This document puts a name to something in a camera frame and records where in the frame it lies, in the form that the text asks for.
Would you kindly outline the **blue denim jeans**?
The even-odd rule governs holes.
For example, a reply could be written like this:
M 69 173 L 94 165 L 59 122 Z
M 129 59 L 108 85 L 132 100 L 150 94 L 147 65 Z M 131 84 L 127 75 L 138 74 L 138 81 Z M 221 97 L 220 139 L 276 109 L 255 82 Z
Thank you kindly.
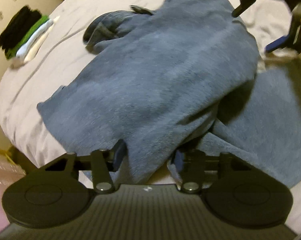
M 177 149 L 230 152 L 288 187 L 301 181 L 301 60 L 258 72 L 255 38 L 228 0 L 114 11 L 84 37 L 95 58 L 37 109 L 68 152 L 122 139 L 112 177 L 144 183 Z

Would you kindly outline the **stack of folded clothes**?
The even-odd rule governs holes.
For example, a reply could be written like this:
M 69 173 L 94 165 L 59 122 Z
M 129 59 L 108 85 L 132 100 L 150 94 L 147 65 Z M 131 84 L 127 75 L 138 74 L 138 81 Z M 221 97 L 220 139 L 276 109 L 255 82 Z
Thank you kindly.
M 0 49 L 12 68 L 19 68 L 35 57 L 58 19 L 43 15 L 27 5 L 11 18 L 0 34 Z

